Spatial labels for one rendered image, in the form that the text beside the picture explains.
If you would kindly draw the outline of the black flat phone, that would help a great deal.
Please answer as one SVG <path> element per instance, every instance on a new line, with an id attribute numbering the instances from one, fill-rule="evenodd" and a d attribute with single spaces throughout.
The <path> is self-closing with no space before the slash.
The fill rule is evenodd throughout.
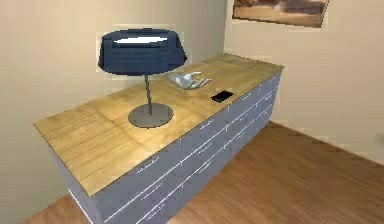
<path id="1" fill-rule="evenodd" d="M 223 90 L 216 95 L 212 96 L 211 99 L 217 103 L 221 103 L 225 101 L 226 99 L 230 98 L 233 95 L 232 92 L 229 92 L 227 90 Z"/>

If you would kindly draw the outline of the grey wood-topped chest of drawers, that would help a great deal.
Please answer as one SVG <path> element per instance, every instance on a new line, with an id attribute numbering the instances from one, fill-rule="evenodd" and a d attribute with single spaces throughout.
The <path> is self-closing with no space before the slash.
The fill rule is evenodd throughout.
<path id="1" fill-rule="evenodd" d="M 147 100 L 143 85 L 35 122 L 89 224 L 166 224 L 266 126 L 283 68 L 223 54 L 182 70 L 211 82 L 153 80 L 151 99 L 173 110 L 163 126 L 128 121 Z M 233 95 L 211 99 L 223 90 Z"/>

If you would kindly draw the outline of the blue shade table lamp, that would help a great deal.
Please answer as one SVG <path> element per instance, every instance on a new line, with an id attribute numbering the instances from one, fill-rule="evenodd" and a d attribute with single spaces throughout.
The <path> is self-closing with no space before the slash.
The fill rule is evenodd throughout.
<path id="1" fill-rule="evenodd" d="M 139 128 L 155 128 L 167 124 L 173 117 L 173 110 L 168 105 L 152 102 L 148 77 L 172 71 L 186 61 L 186 53 L 175 31 L 141 28 L 103 35 L 98 66 L 114 75 L 144 77 L 148 103 L 134 108 L 128 121 Z"/>

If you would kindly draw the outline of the brown framed wall picture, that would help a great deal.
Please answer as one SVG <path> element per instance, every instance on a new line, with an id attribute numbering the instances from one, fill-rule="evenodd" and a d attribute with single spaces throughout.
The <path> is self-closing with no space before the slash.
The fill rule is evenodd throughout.
<path id="1" fill-rule="evenodd" d="M 234 0 L 232 18 L 320 28 L 329 0 Z"/>

